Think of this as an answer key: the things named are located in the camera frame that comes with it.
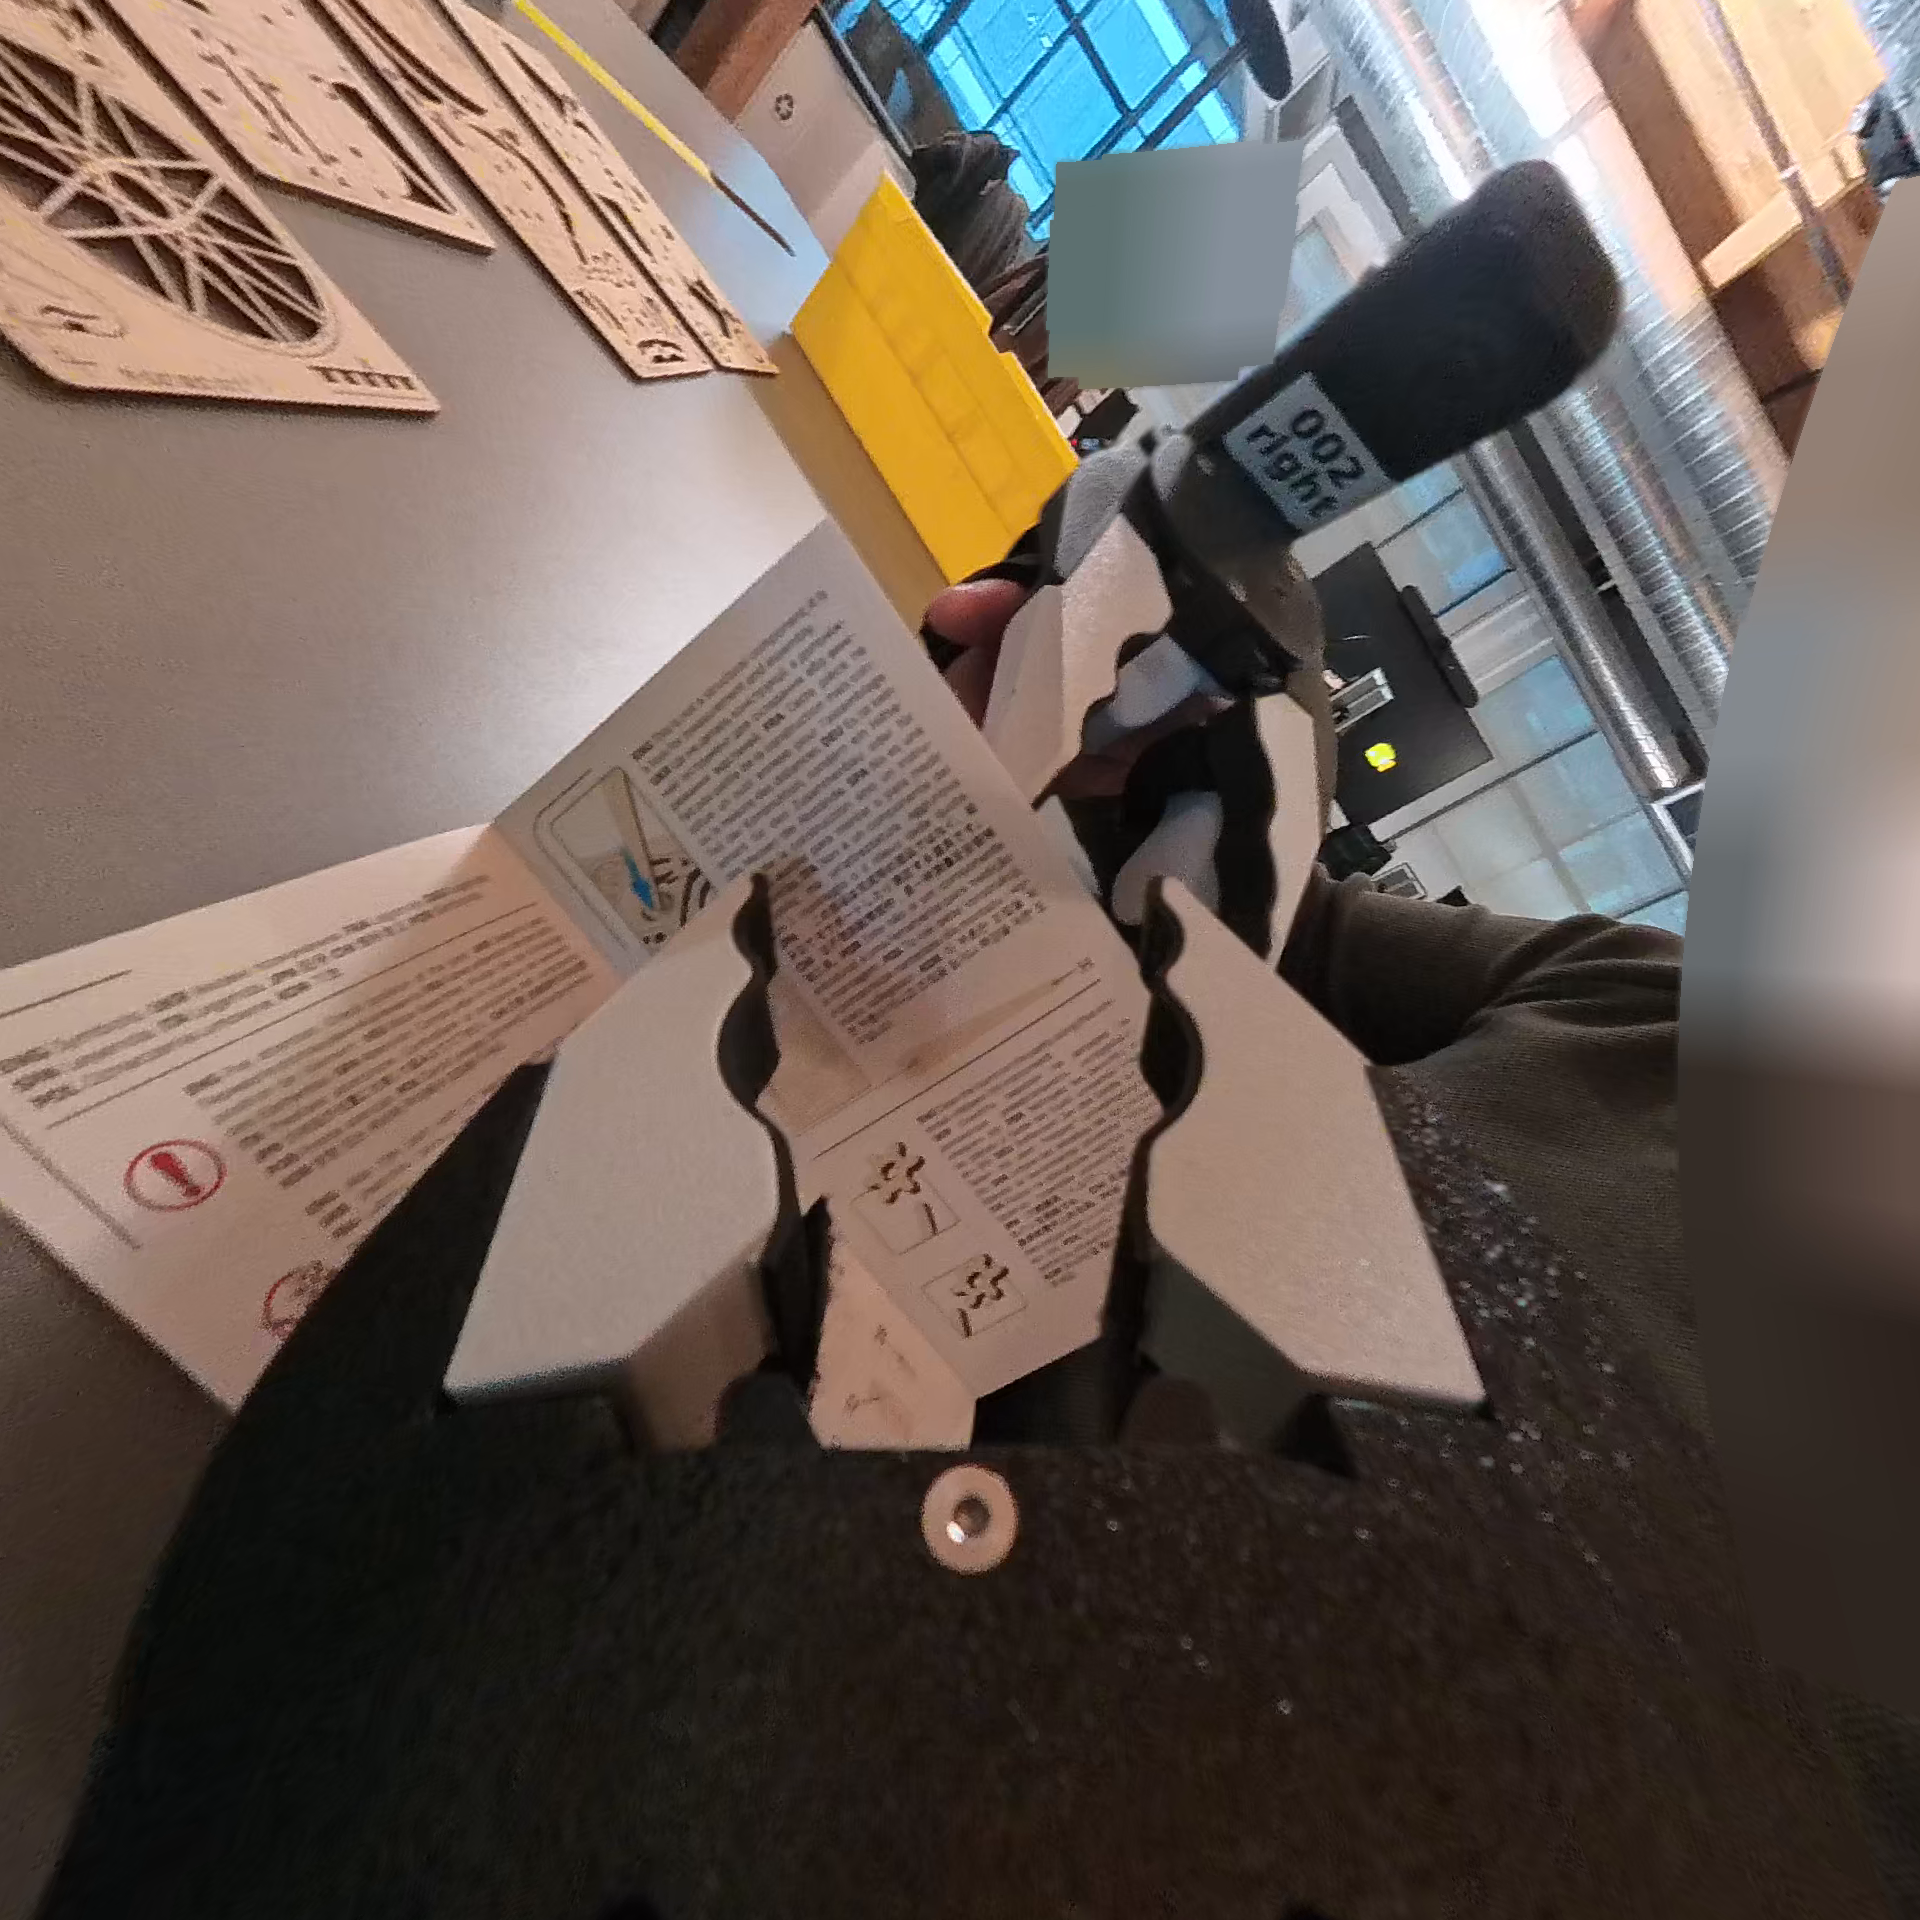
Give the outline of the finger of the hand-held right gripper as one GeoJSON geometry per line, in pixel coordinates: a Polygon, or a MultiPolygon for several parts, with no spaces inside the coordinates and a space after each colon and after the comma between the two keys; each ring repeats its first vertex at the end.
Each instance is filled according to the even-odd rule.
{"type": "Polygon", "coordinates": [[[1270,966],[1282,956],[1328,832],[1325,734],[1286,692],[1236,703],[1203,732],[1219,802],[1216,914],[1270,966]]]}
{"type": "Polygon", "coordinates": [[[1019,609],[983,732],[1023,802],[1039,806],[1082,758],[1085,728],[1104,748],[1200,695],[1200,663],[1168,639],[1171,620],[1162,564],[1126,520],[1019,609]]]}

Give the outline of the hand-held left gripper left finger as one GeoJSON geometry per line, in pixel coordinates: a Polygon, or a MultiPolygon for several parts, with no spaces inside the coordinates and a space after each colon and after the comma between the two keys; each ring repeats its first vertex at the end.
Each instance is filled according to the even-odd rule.
{"type": "Polygon", "coordinates": [[[775,974],[755,874],[560,1046],[443,1375],[453,1402],[611,1393],[642,1446],[690,1452],[741,1382],[811,1384],[826,1218],[762,1114],[775,974]]]}

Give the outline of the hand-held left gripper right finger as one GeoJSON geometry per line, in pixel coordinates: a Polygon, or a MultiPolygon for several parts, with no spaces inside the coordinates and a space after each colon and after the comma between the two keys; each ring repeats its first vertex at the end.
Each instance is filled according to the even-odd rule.
{"type": "Polygon", "coordinates": [[[1312,1402],[1482,1416],[1372,1066],[1179,881],[1148,886],[1141,932],[1142,1358],[1234,1446],[1279,1446],[1312,1402]]]}

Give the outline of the white instruction booklet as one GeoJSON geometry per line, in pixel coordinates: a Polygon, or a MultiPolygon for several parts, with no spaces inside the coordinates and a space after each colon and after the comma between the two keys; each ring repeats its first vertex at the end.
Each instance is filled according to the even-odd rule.
{"type": "Polygon", "coordinates": [[[799,1201],[986,1398],[1096,1336],[1136,963],[820,524],[491,826],[4,974],[4,1216],[238,1409],[499,1083],[763,879],[799,1201]]]}

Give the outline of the person's right forearm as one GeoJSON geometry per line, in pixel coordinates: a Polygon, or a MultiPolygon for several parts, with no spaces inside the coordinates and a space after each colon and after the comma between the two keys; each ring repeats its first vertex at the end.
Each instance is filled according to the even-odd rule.
{"type": "Polygon", "coordinates": [[[1317,876],[1277,971],[1372,1066],[1479,1046],[1675,1078],[1683,943],[1662,929],[1516,919],[1317,876]]]}

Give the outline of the wooden model parts sheet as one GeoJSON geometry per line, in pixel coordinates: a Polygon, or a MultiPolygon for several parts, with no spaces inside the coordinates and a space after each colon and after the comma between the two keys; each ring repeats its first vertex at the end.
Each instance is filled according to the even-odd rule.
{"type": "Polygon", "coordinates": [[[255,175],[474,255],[494,238],[304,2],[114,2],[117,22],[255,175]]]}
{"type": "Polygon", "coordinates": [[[451,18],[711,362],[730,374],[772,377],[776,362],[762,351],[747,322],[709,279],[704,263],[621,152],[590,119],[586,103],[554,62],[477,7],[455,4],[451,18]]]}
{"type": "Polygon", "coordinates": [[[634,265],[470,46],[426,2],[322,2],[439,153],[516,235],[635,380],[700,377],[712,360],[634,265]]]}

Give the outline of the person's right hand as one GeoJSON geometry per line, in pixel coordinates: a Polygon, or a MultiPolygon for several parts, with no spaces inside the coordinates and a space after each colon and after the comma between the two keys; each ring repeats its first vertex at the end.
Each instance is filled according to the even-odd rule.
{"type": "Polygon", "coordinates": [[[939,592],[920,623],[920,644],[973,728],[986,724],[1004,639],[1030,590],[1004,578],[939,592]]]}

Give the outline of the wooden shelving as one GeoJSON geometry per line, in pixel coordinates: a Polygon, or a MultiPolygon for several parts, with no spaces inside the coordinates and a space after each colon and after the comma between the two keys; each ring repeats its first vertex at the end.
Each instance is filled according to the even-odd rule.
{"type": "Polygon", "coordinates": [[[1776,438],[1795,450],[1882,219],[1846,2],[1565,4],[1776,438]]]}

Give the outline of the yellow plastic box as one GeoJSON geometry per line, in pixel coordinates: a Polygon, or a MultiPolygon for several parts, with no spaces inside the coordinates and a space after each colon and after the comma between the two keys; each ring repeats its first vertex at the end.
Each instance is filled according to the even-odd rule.
{"type": "Polygon", "coordinates": [[[1078,467],[892,177],[878,179],[790,334],[950,585],[1004,561],[1078,467]]]}

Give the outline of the grey bin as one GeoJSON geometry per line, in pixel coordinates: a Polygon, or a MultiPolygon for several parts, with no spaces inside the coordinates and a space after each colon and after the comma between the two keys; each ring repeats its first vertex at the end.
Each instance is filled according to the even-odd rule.
{"type": "Polygon", "coordinates": [[[687,145],[747,211],[749,238],[772,242],[799,306],[880,180],[904,184],[867,83],[815,4],[706,2],[670,52],[702,116],[687,145]]]}

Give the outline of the yellow strip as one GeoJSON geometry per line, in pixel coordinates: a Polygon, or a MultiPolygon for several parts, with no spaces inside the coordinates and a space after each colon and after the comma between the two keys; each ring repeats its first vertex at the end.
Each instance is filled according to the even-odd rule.
{"type": "Polygon", "coordinates": [[[512,11],[523,17],[557,52],[581,70],[598,89],[611,97],[630,119],[635,119],[656,142],[660,142],[683,168],[702,179],[716,195],[719,195],[733,211],[738,211],[759,233],[775,242],[786,256],[798,259],[792,244],[765,219],[756,208],[719,175],[709,161],[690,150],[678,134],[671,130],[646,103],[642,103],[621,80],[597,62],[563,25],[532,2],[512,2],[512,11]]]}

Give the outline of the wooden sheet with wheel cutout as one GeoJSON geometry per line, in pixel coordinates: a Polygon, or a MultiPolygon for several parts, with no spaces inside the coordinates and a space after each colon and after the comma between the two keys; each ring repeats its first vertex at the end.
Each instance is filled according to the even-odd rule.
{"type": "Polygon", "coordinates": [[[439,398],[92,4],[3,4],[3,322],[84,393],[439,398]]]}

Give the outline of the silver ventilation duct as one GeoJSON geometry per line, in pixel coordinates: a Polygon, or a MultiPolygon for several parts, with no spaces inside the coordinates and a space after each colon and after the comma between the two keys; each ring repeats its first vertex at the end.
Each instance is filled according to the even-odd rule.
{"type": "Polygon", "coordinates": [[[1606,354],[1527,420],[1582,520],[1674,704],[1675,744],[1628,692],[1604,642],[1570,647],[1619,745],[1652,788],[1709,767],[1744,602],[1783,483],[1781,450],[1559,4],[1312,4],[1360,116],[1415,217],[1431,219],[1507,166],[1548,161],[1620,282],[1606,354]]]}

